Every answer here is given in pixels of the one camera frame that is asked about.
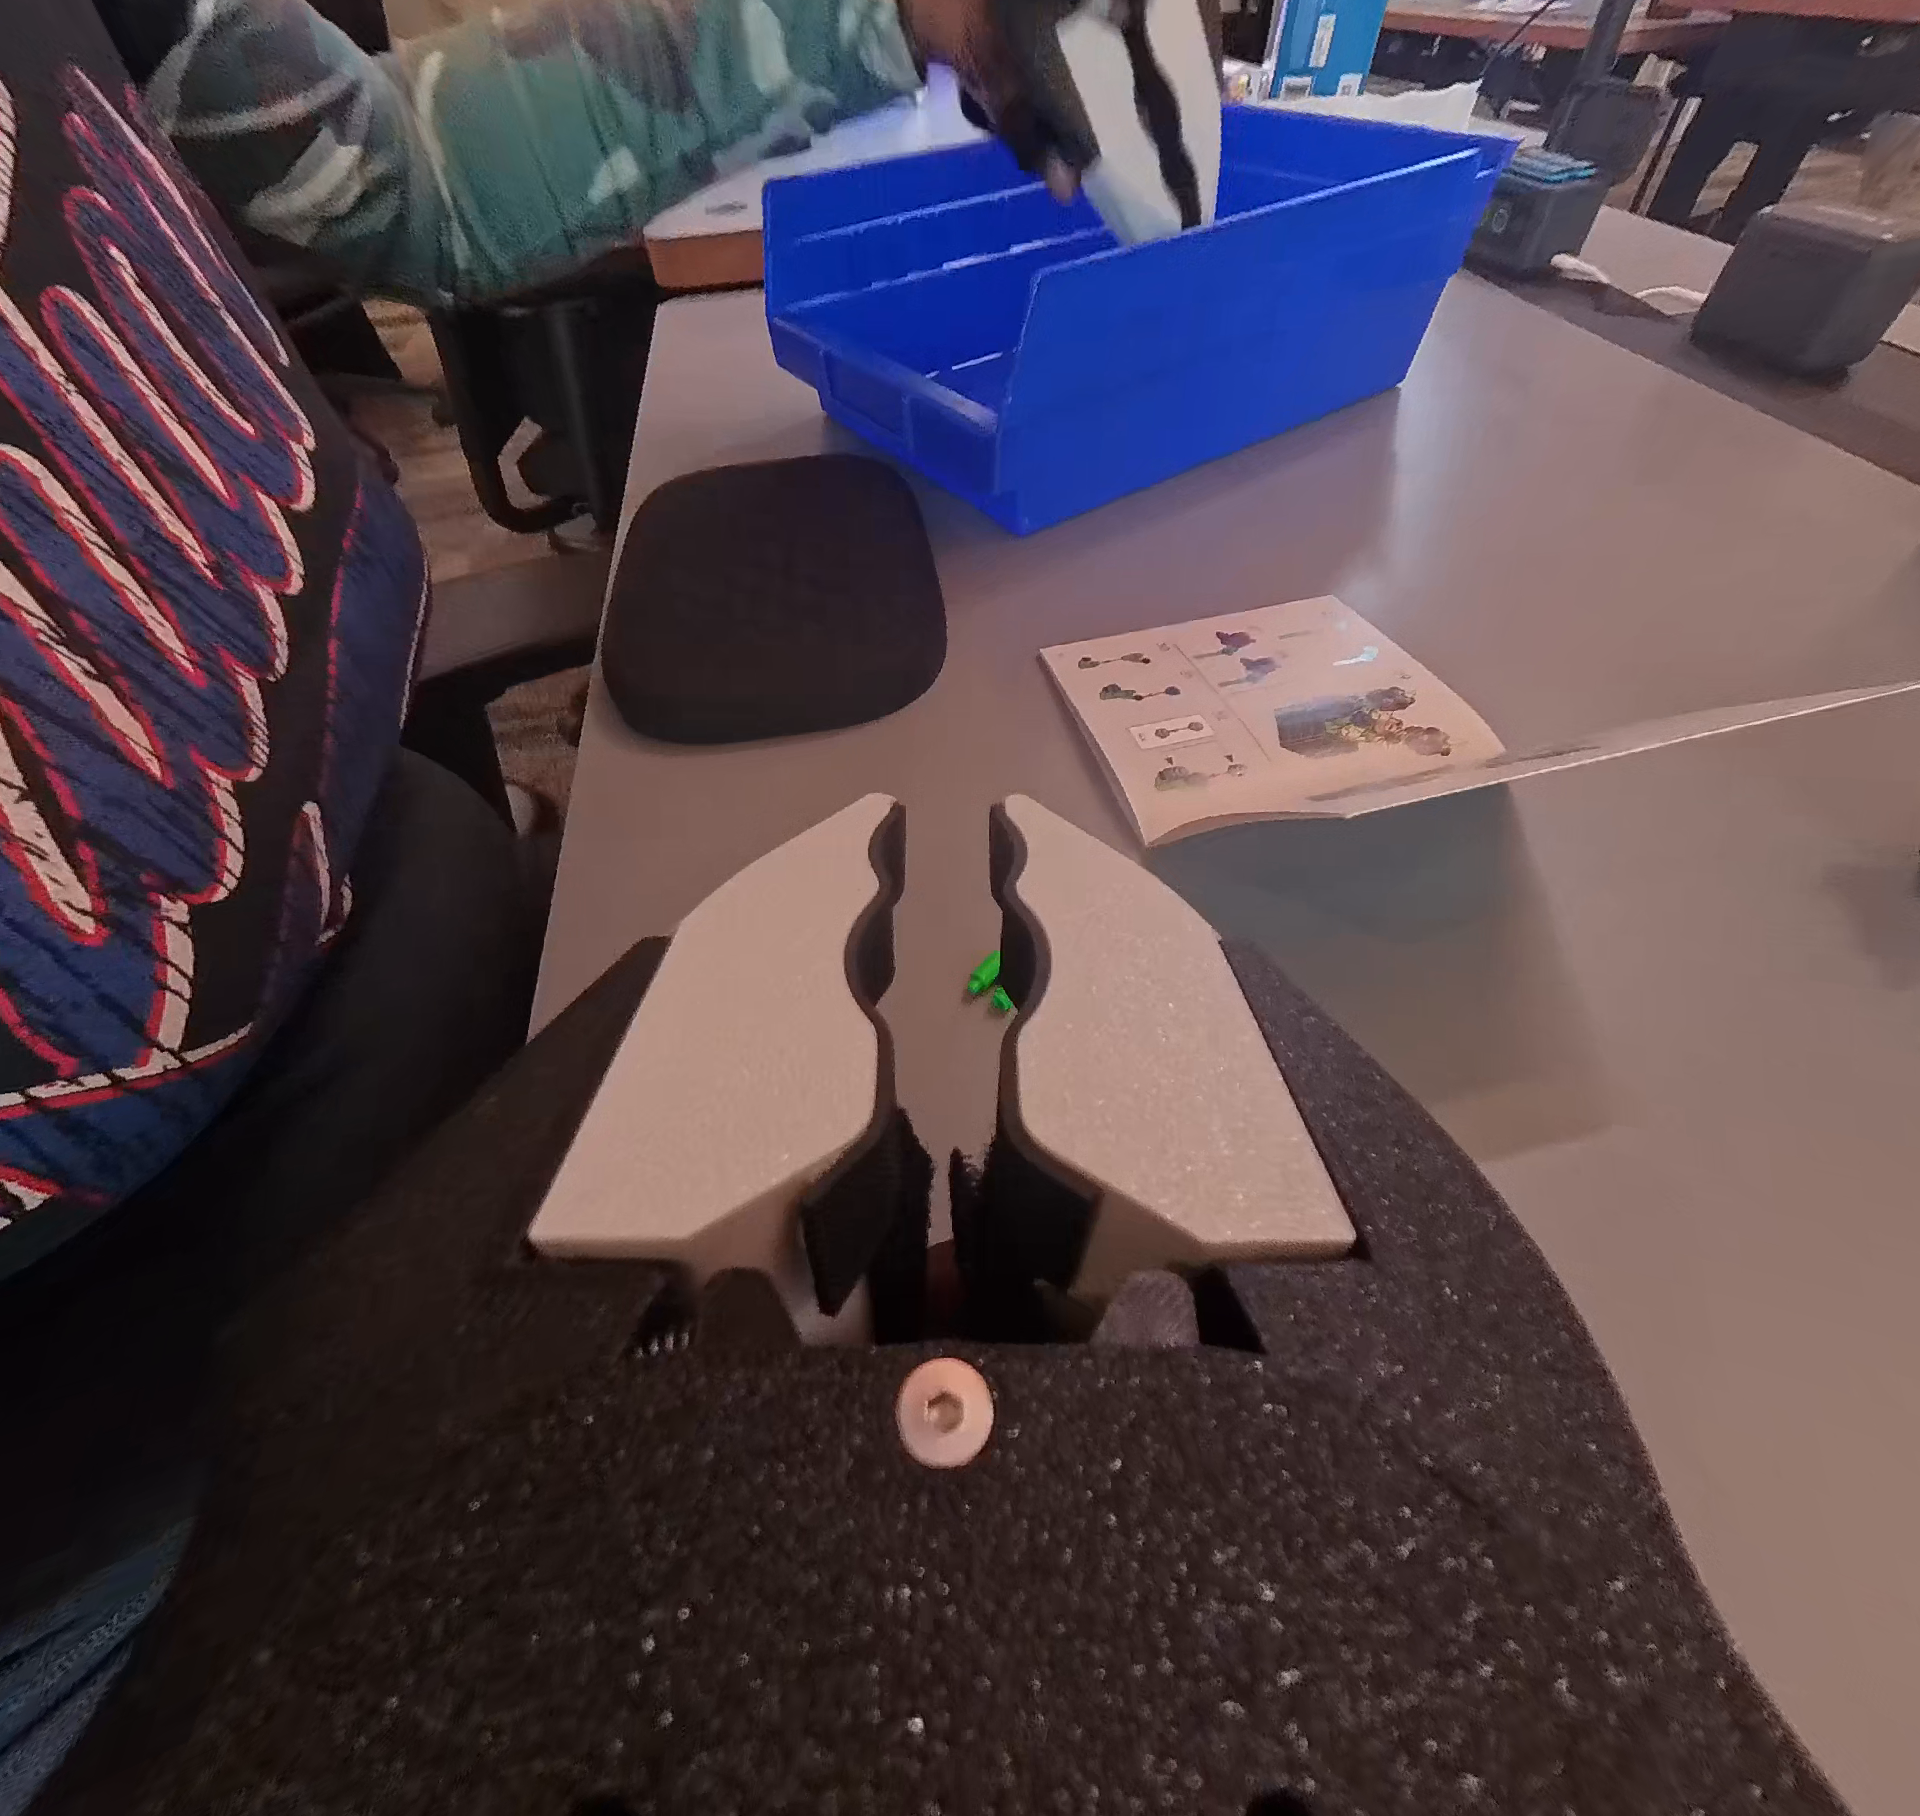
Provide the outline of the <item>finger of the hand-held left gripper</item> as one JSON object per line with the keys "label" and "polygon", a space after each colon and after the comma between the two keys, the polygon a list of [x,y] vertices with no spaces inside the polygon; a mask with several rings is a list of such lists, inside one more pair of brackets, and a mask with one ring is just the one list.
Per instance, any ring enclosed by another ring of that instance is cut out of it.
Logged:
{"label": "finger of the hand-held left gripper", "polygon": [[1144,0],[1142,121],[1179,232],[1214,221],[1223,76],[1203,0]]}
{"label": "finger of the hand-held left gripper", "polygon": [[1136,0],[1077,0],[1057,27],[1077,189],[1123,245],[1166,236],[1166,178],[1142,121],[1124,31]]}

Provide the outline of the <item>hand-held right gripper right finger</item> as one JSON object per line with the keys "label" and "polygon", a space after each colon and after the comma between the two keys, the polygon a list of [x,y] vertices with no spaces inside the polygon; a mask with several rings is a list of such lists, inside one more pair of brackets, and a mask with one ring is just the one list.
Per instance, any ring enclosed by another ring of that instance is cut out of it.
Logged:
{"label": "hand-held right gripper right finger", "polygon": [[1027,795],[1000,906],[985,1278],[1100,1313],[1136,1273],[1343,1261],[1363,1233],[1211,924]]}

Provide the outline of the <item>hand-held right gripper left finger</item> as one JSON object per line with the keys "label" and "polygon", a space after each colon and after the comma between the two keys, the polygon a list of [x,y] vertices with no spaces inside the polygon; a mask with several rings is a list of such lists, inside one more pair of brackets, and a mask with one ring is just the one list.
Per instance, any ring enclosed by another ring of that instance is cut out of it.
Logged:
{"label": "hand-held right gripper left finger", "polygon": [[894,979],[906,814],[862,795],[714,889],[610,1050],[530,1248],[773,1283],[802,1333],[869,1333],[900,1204]]}

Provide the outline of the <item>large blue plastic bin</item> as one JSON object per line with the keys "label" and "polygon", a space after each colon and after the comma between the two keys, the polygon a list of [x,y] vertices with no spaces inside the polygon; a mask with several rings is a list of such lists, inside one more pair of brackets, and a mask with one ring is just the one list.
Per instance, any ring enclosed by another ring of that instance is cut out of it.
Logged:
{"label": "large blue plastic bin", "polygon": [[1027,535],[1395,390],[1519,133],[1228,107],[1210,229],[1120,245],[993,143],[761,189],[773,355]]}

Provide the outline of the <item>person's left forearm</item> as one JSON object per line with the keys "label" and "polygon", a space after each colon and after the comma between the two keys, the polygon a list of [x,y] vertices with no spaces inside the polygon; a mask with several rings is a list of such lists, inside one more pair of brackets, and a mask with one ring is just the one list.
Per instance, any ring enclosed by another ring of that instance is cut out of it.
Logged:
{"label": "person's left forearm", "polygon": [[390,54],[307,0],[176,0],[139,92],[237,236],[487,302],[919,81],[897,0],[547,0]]}

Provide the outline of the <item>lego instruction booklet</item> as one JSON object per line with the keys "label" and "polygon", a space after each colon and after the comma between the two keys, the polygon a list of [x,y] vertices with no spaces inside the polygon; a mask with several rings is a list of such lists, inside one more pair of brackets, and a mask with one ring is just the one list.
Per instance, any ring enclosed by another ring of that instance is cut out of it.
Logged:
{"label": "lego instruction booklet", "polygon": [[1149,855],[1231,826],[1364,820],[1918,693],[1888,683],[1506,748],[1337,597],[1095,636],[1039,659]]}

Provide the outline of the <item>small black device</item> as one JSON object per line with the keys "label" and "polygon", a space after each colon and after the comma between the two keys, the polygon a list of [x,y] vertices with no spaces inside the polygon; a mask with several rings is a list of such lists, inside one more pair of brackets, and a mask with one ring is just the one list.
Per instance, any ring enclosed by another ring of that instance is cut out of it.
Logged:
{"label": "small black device", "polygon": [[1515,149],[1467,244],[1465,268],[1506,283],[1554,277],[1578,259],[1607,195],[1594,161],[1557,149]]}

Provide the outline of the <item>black light stand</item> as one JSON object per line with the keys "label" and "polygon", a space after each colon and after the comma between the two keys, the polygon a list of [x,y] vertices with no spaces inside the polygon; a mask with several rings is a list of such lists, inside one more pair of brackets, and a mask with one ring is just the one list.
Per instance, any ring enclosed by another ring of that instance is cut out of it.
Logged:
{"label": "black light stand", "polygon": [[1549,108],[1543,136],[1545,149],[1587,161],[1605,189],[1632,170],[1657,121],[1657,93],[1617,76],[1626,27],[1638,12],[1641,0],[1596,4],[1587,44]]}

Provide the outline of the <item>black rounded pad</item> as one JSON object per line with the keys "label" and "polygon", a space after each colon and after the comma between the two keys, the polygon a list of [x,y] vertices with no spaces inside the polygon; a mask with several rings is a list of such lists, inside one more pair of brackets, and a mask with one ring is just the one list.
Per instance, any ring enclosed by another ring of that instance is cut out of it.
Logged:
{"label": "black rounded pad", "polygon": [[597,669],[655,746],[728,748],[894,717],[947,664],[915,493],[843,452],[683,473],[628,516]]}

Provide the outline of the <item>wooden side desk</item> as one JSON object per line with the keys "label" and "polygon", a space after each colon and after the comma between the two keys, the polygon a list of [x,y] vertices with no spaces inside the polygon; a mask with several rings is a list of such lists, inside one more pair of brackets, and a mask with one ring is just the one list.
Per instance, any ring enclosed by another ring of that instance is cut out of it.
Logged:
{"label": "wooden side desk", "polygon": [[[1620,54],[1677,56],[1712,44],[1733,19],[1779,17],[1793,23],[1846,23],[1863,27],[1918,27],[1918,0],[1657,0],[1635,4],[1620,27]],[[1490,51],[1587,51],[1596,17],[1572,4],[1490,5],[1475,0],[1394,0],[1383,31],[1455,38]]]}

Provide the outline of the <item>black seat chair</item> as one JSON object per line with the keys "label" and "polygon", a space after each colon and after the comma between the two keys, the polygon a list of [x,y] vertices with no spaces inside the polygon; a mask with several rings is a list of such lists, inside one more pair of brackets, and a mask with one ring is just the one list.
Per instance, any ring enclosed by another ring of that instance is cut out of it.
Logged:
{"label": "black seat chair", "polygon": [[554,549],[569,524],[618,535],[661,288],[640,263],[513,302],[424,313],[447,419],[483,515]]}

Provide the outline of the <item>dark grey cube device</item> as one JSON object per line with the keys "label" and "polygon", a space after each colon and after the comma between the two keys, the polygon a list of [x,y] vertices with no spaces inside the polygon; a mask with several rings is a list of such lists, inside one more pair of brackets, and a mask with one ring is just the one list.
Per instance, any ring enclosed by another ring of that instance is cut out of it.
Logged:
{"label": "dark grey cube device", "polygon": [[1840,381],[1918,300],[1918,217],[1777,202],[1752,214],[1693,315],[1693,342],[1800,381]]}

